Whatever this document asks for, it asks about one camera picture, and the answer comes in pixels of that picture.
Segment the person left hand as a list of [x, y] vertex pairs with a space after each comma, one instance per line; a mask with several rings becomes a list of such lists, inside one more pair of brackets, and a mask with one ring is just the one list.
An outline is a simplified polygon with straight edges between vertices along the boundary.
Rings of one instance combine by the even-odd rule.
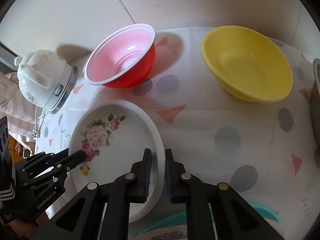
[[42, 228], [49, 221], [49, 217], [46, 212], [44, 212], [36, 220], [37, 225], [27, 224], [19, 219], [15, 219], [9, 223], [12, 230], [20, 236], [30, 238], [35, 233], [37, 233], [40, 228]]

